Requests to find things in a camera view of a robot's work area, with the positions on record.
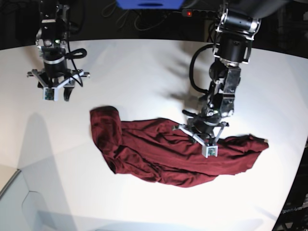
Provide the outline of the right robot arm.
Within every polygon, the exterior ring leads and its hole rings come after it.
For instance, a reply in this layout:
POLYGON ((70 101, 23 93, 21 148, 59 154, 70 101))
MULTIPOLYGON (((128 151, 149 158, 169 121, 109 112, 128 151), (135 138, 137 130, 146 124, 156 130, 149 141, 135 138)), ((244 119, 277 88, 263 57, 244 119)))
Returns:
POLYGON ((87 56, 84 48, 71 50, 70 35, 78 29, 70 22, 72 0, 42 0, 39 3, 40 22, 36 35, 36 47, 43 61, 41 70, 32 69, 28 77, 34 77, 42 89, 42 98, 57 101, 63 90, 64 100, 70 99, 75 85, 83 86, 89 72, 78 69, 76 59, 87 56))

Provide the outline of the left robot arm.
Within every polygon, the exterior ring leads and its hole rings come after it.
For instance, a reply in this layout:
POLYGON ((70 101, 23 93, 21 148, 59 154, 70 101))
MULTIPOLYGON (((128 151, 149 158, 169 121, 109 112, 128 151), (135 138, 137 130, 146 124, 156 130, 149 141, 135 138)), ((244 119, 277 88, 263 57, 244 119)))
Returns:
POLYGON ((204 157, 218 155, 220 135, 214 134, 214 128, 222 132, 229 124, 223 119, 233 115, 235 92, 241 79, 241 63, 249 62, 252 42, 258 32, 261 20, 236 12, 224 1, 219 18, 216 21, 214 43, 198 49, 192 57, 189 67, 191 86, 202 93, 202 108, 198 114, 183 110, 189 117, 187 124, 180 124, 174 129, 181 130, 202 146, 204 157), (207 90, 198 87, 193 78, 194 64, 198 55, 212 48, 215 57, 210 66, 210 86, 207 90))

